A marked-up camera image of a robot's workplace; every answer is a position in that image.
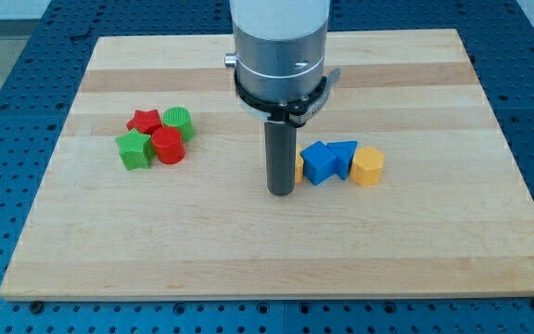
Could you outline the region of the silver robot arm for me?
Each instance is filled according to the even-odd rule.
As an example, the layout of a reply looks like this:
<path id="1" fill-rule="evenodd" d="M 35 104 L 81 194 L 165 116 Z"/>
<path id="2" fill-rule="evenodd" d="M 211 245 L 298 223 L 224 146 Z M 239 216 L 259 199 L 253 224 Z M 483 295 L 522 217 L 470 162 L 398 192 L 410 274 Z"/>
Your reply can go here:
<path id="1" fill-rule="evenodd" d="M 231 0 L 242 106 L 263 122 L 301 127 L 322 109 L 340 70 L 324 74 L 329 0 Z"/>

